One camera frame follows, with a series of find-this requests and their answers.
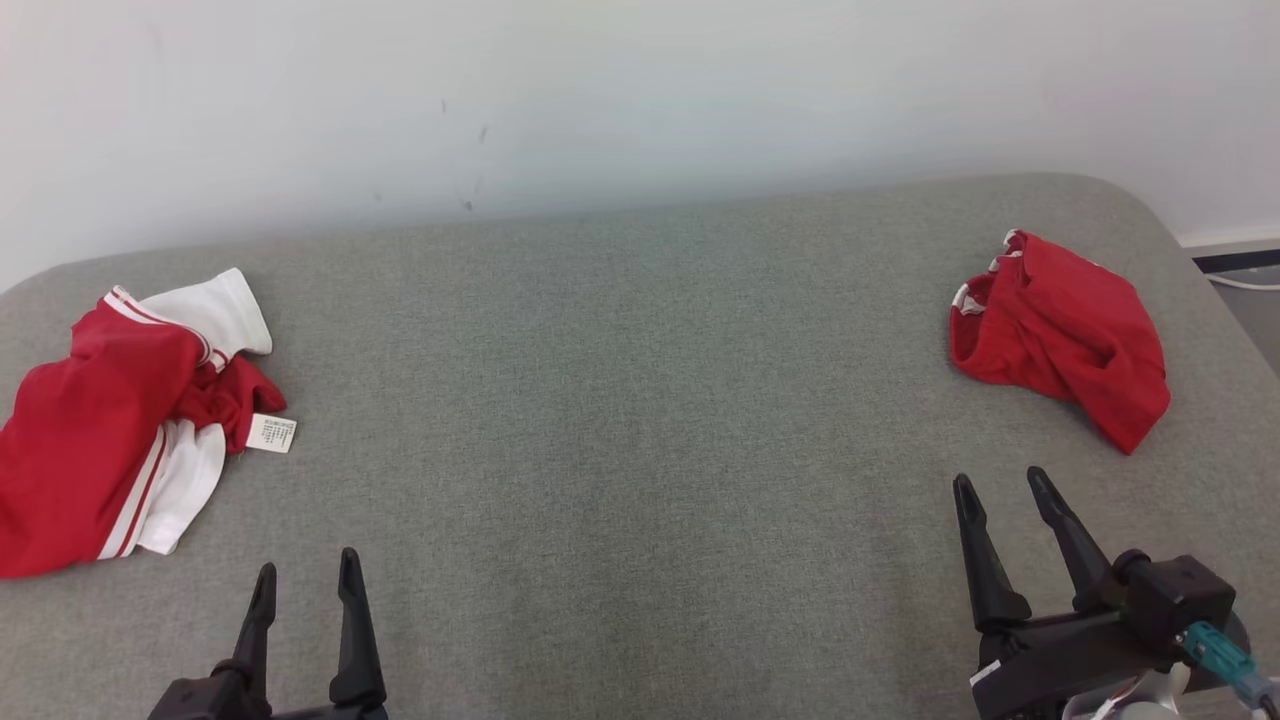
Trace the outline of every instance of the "white cable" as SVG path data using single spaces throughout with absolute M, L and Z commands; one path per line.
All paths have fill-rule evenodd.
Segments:
M 1267 291 L 1280 291 L 1280 284 L 1253 284 L 1240 281 L 1233 281 L 1231 278 L 1224 278 L 1222 275 L 1204 275 L 1208 282 L 1225 284 L 1229 287 L 1238 287 L 1240 290 L 1267 290 Z

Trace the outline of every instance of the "black robotic claw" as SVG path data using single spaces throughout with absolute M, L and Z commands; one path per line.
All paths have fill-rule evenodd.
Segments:
M 266 632 L 275 620 L 275 565 L 257 574 L 239 639 L 232 657 L 214 666 L 207 678 L 170 683 L 150 720 L 383 720 L 387 687 L 383 684 L 374 623 L 365 596 L 360 556 L 342 551 L 338 568 L 342 600 L 342 647 L 338 674 L 329 684 L 328 707 L 273 715 L 266 701 Z
M 1032 606 L 1009 585 L 1009 575 L 987 534 L 987 511 L 964 473 L 956 475 L 955 496 L 974 629 L 986 633 L 1027 620 L 1032 616 Z
M 1044 470 L 1028 468 L 1027 482 L 1041 518 L 1057 537 L 1075 587 L 1075 611 L 1030 616 L 987 534 L 978 493 L 968 477 L 957 475 L 960 544 L 974 626 L 982 633 L 978 666 L 984 670 L 973 680 L 978 714 L 984 720 L 1056 720 L 1073 697 L 1148 670 L 1169 673 L 1176 662 L 1193 666 L 1185 692 L 1221 687 L 1216 675 L 1190 662 L 1174 635 L 1206 620 L 1248 652 L 1248 634 L 1230 611 L 1231 585 L 1185 555 L 1151 562 L 1130 551 L 1112 569 Z

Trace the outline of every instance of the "teal connector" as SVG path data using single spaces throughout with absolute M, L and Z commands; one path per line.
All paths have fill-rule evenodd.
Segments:
M 1194 623 L 1178 635 L 1187 655 L 1201 667 L 1222 678 L 1249 710 L 1262 706 L 1263 698 L 1276 697 L 1275 684 L 1258 675 L 1253 657 L 1235 646 L 1208 623 Z
M 1201 667 L 1212 671 L 1226 680 L 1233 688 L 1235 682 L 1257 673 L 1258 666 L 1249 653 L 1235 647 L 1217 628 L 1204 623 L 1194 623 L 1181 637 L 1183 650 Z

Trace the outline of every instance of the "gray cushion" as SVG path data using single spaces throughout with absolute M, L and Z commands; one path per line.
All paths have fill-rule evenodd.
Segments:
M 947 361 L 1024 227 L 1128 277 L 1174 402 L 1138 452 Z M 232 265 L 300 421 L 229 461 L 170 557 L 0 584 L 6 717 L 145 717 L 279 566 L 270 698 L 324 701 L 364 559 L 398 717 L 972 717 L 951 478 L 1038 614 L 1071 587 L 1023 473 L 1111 555 L 1193 553 L 1280 673 L 1280 382 L 1138 200 L 1018 176 L 106 258 L 0 297 L 0 398 L 114 283 Z M 1206 714 L 1233 701 L 1190 702 Z

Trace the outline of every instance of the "care label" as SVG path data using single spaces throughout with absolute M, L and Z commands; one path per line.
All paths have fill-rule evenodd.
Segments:
M 253 423 L 248 427 L 248 442 L 244 445 L 271 452 L 288 452 L 297 427 L 297 420 L 253 413 Z

